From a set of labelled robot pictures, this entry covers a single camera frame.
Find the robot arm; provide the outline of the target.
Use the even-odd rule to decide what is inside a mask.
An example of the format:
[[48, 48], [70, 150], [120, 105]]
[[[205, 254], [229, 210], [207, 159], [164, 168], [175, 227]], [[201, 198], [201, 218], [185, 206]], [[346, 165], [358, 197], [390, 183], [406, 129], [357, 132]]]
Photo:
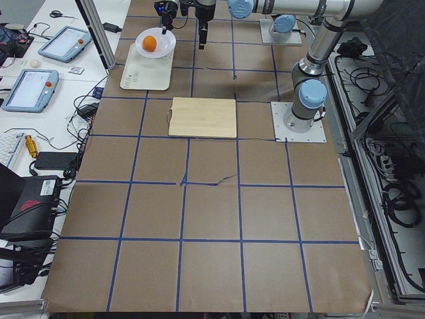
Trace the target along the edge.
[[[305, 56], [296, 62], [293, 74], [300, 73], [307, 79], [322, 75], [331, 52], [351, 21], [358, 21], [374, 13], [382, 1], [228, 1], [230, 15], [245, 19], [253, 13], [270, 16], [305, 15], [322, 17], [323, 22]], [[270, 82], [262, 82], [259, 72], [249, 72], [246, 84], [237, 77], [220, 84], [218, 70], [194, 72], [195, 98], [234, 98], [242, 102], [271, 102], [280, 97], [278, 89]]]
[[[189, 8], [195, 8], [195, 17], [199, 20], [199, 35], [206, 35], [208, 23], [214, 19], [216, 1], [156, 1], [154, 8], [161, 17], [163, 34], [176, 29], [173, 20], [178, 10], [186, 17]], [[251, 13], [256, 12], [258, 3], [256, 1], [227, 1], [230, 15], [236, 19], [245, 19]], [[293, 30], [296, 18], [293, 15], [272, 15], [272, 32], [288, 33]]]

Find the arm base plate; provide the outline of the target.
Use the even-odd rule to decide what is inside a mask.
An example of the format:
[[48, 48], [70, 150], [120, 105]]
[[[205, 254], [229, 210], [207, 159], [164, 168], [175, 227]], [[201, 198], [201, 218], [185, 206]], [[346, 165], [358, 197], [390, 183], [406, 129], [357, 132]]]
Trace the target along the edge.
[[272, 102], [274, 135], [277, 142], [326, 143], [323, 122], [317, 121], [319, 112], [310, 120], [296, 118], [292, 102]]
[[302, 46], [301, 35], [298, 32], [294, 30], [288, 33], [276, 32], [273, 30], [271, 19], [260, 19], [260, 31], [263, 45]]

